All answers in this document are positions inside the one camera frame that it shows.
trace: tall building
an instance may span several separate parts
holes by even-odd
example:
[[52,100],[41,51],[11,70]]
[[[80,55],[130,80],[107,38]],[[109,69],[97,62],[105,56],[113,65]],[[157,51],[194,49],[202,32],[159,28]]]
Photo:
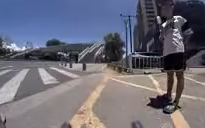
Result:
[[[163,0],[140,0],[138,5],[138,33],[139,33],[139,51],[143,52],[162,52],[161,43],[158,41],[159,34],[151,23],[155,22],[155,16],[161,16],[160,6]],[[153,16],[148,17],[151,10],[154,10]],[[205,4],[200,0],[176,0],[174,15],[181,15],[188,20],[194,34],[187,43],[186,50],[205,48]]]
[[139,44],[135,44],[136,51],[140,50],[140,46],[142,47],[141,42],[153,26],[156,15],[157,6],[155,0],[139,0],[137,6],[137,27],[135,27],[138,30],[138,38],[136,38],[138,41],[136,42]]

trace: white t-shirt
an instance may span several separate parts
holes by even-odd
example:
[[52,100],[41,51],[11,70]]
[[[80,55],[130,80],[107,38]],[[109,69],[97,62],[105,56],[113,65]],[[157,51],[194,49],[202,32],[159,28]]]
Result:
[[164,37],[163,56],[184,52],[182,26],[187,22],[182,16],[173,16],[162,24]]

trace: bollard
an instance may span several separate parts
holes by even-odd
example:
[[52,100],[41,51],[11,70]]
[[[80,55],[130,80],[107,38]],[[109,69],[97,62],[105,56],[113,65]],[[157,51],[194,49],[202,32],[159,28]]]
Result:
[[72,62],[69,63],[69,68],[72,68]]
[[86,71],[86,63],[83,63],[83,71]]

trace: cloud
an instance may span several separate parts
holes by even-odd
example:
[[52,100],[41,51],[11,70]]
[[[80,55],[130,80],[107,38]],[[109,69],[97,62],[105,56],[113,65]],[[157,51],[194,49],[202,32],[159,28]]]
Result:
[[25,46],[20,48],[15,43],[7,44],[6,42],[3,42],[3,48],[7,48],[7,49],[10,49],[10,50],[14,50],[14,51],[24,51],[24,50],[26,50]]

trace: man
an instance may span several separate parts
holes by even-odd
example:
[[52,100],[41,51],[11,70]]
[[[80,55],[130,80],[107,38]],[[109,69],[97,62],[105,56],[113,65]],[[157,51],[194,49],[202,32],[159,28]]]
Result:
[[[178,104],[184,89],[184,70],[186,68],[184,43],[187,42],[193,32],[185,18],[173,16],[173,0],[164,0],[161,9],[162,15],[166,19],[160,25],[160,37],[163,42],[164,71],[167,72],[167,94],[164,97],[170,102],[164,108],[164,112],[171,114],[179,108]],[[177,77],[177,90],[175,100],[171,102],[174,73],[176,73]]]

